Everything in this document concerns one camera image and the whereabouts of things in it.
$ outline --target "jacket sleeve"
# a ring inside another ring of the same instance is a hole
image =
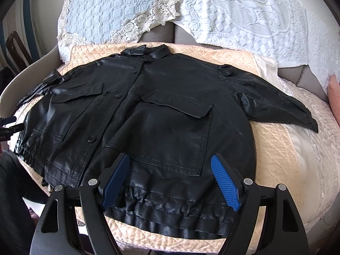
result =
[[[48,77],[42,81],[38,86],[29,91],[24,97],[21,98],[17,105],[17,109],[22,106],[24,103],[28,103],[33,100],[34,97],[39,95],[46,95],[49,93],[55,86],[66,81],[66,76],[62,76],[59,74],[57,70],[54,70],[52,73],[48,75]]]
[[[318,132],[316,120],[303,103],[252,73],[242,71],[234,75],[230,79],[235,79],[237,83],[232,95],[249,120],[295,124]]]

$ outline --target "pocket flap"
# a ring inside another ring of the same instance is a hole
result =
[[[77,99],[82,96],[99,95],[103,91],[103,83],[96,86],[80,87],[79,89],[69,91],[59,95],[53,95],[51,98],[52,103],[64,103],[72,99]]]
[[[212,105],[200,103],[189,97],[169,92],[153,91],[150,94],[141,97],[141,99],[144,102],[169,106],[180,112],[199,119],[206,116],[210,109],[213,107]]]

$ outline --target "jacket collar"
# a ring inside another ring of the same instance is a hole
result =
[[[145,61],[155,61],[168,56],[170,54],[170,50],[168,46],[164,44],[157,47],[147,47],[146,45],[142,45],[133,49],[125,49],[121,53],[131,57],[144,59]]]

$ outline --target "white lace doily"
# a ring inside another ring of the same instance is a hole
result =
[[[273,57],[279,68],[309,64],[327,93],[340,79],[339,35],[298,0],[180,0],[173,22],[196,42]]]

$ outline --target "blue gripper pad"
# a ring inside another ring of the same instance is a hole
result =
[[[227,204],[237,212],[241,207],[237,188],[216,155],[211,158],[211,170]]]
[[[130,159],[125,154],[118,163],[116,170],[108,181],[106,187],[103,190],[103,202],[101,204],[104,211],[110,206],[113,206],[118,196],[120,187],[122,186],[126,175],[130,168]]]

